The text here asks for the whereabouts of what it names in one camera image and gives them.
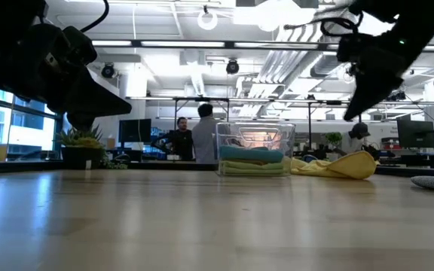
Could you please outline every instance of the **table surface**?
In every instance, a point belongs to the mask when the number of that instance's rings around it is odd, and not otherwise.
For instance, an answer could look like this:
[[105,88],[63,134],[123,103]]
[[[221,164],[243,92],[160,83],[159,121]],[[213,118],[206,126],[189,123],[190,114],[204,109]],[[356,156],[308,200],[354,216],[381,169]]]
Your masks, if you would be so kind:
[[0,175],[0,270],[434,270],[434,192],[407,178]]

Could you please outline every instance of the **ceiling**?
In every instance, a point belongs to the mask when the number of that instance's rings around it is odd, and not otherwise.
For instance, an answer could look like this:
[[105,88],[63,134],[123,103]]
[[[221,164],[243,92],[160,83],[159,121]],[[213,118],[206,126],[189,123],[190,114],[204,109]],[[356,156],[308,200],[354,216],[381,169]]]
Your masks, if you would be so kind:
[[[65,0],[47,0],[50,9],[47,18],[58,26],[75,26],[83,28],[99,17],[103,11],[103,3],[94,2],[68,2]],[[202,8],[182,7],[171,5],[111,5],[107,18],[94,29],[85,33],[92,39],[172,39],[172,40],[208,40],[208,41],[324,41],[319,32],[313,27],[306,27],[301,32],[279,33],[279,30],[266,32],[261,30],[257,25],[234,24],[237,17],[236,8],[219,8],[211,9],[219,13],[217,26],[212,30],[205,30],[197,23],[197,17]],[[306,14],[313,13],[314,10],[305,9]],[[373,35],[379,35],[381,32],[388,30],[391,26],[377,21],[375,18],[365,15],[365,19],[360,27],[361,32],[367,32]],[[120,49],[106,48],[98,49],[100,56],[131,56],[139,55],[142,57],[146,68],[151,76],[148,79],[148,89],[158,95],[165,90],[183,90],[185,86],[196,87],[196,82],[192,80],[191,73],[187,67],[181,65],[180,49],[159,50],[159,49]],[[294,99],[298,95],[304,96],[311,92],[320,99],[347,99],[353,92],[354,83],[347,83],[343,69],[332,69],[323,78],[310,78],[309,71],[306,74],[306,68],[313,63],[317,55],[312,53],[296,54],[293,52],[278,52],[272,56],[269,50],[201,50],[205,56],[206,64],[208,59],[224,59],[225,61],[213,62],[213,65],[199,71],[201,81],[205,86],[228,86],[236,88],[237,93],[238,78],[250,76],[258,79],[260,83],[265,82],[265,78],[272,81],[273,84],[282,84],[282,87],[274,86],[272,90],[257,91],[253,97],[262,97],[266,95],[278,95],[284,99]],[[228,59],[237,59],[240,64],[240,73],[237,75],[227,75],[225,72],[226,61]],[[267,67],[268,77],[261,75],[266,72],[266,65],[275,61],[274,69]],[[115,67],[121,71],[131,69],[132,63],[116,63]],[[284,67],[289,65],[291,68],[287,76],[278,81],[277,78],[284,72]],[[94,63],[97,69],[102,63]],[[406,79],[417,76],[420,73],[434,69],[434,54],[424,53],[413,64],[415,73],[405,75]],[[222,95],[227,95],[228,91],[223,89]],[[408,86],[410,91],[422,89],[420,84]],[[241,95],[251,95],[250,90],[242,92]]]

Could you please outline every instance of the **plastic container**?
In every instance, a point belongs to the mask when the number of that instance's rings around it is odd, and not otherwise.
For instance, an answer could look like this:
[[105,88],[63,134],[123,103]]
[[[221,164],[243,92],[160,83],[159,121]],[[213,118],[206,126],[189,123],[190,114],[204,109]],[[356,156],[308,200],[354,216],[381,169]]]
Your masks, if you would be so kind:
[[294,134],[294,124],[217,124],[219,174],[290,175]]

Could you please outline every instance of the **person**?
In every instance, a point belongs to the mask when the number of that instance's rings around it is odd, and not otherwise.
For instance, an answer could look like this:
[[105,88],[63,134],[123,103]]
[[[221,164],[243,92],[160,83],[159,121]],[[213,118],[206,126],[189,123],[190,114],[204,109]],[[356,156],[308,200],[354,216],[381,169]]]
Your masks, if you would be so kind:
[[195,160],[200,164],[217,164],[217,144],[214,136],[219,121],[213,117],[211,104],[203,104],[197,110],[200,122],[194,127],[192,133]]
[[[179,117],[177,120],[178,130],[171,131],[166,135],[155,139],[151,146],[162,150],[167,154],[176,154],[180,156],[182,161],[192,161],[194,159],[192,131],[187,129],[187,119],[185,117]],[[172,144],[172,150],[169,150],[166,145],[159,145],[162,139],[169,139],[167,144]]]
[[343,133],[341,147],[334,151],[342,156],[361,151],[363,139],[370,135],[366,123],[356,123],[351,131]]

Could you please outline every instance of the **computer monitor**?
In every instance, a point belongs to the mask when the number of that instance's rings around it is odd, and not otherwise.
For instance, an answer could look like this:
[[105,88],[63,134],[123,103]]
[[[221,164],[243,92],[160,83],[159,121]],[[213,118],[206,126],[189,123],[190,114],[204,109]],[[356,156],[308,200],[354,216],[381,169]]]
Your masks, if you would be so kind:
[[151,142],[151,119],[120,120],[119,142]]
[[399,145],[402,148],[434,148],[431,121],[397,120]]

